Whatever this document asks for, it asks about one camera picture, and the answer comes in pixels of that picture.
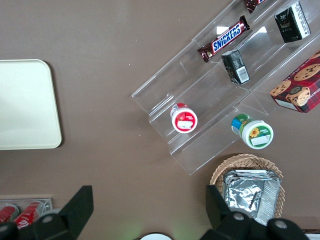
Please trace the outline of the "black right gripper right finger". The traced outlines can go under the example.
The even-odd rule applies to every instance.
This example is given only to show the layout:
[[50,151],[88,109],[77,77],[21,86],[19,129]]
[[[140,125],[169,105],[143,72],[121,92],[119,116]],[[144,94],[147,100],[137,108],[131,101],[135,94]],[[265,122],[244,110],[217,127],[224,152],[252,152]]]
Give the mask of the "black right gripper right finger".
[[246,213],[231,211],[215,185],[207,185],[205,209],[211,229],[203,240],[269,240],[267,227]]

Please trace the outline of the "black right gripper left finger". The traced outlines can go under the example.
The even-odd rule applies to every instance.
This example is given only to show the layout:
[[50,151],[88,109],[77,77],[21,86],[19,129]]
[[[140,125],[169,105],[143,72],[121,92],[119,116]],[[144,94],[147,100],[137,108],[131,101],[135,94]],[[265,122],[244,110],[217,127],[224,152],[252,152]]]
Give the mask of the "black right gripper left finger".
[[19,231],[21,240],[76,240],[94,211],[93,188],[82,186],[59,211]]

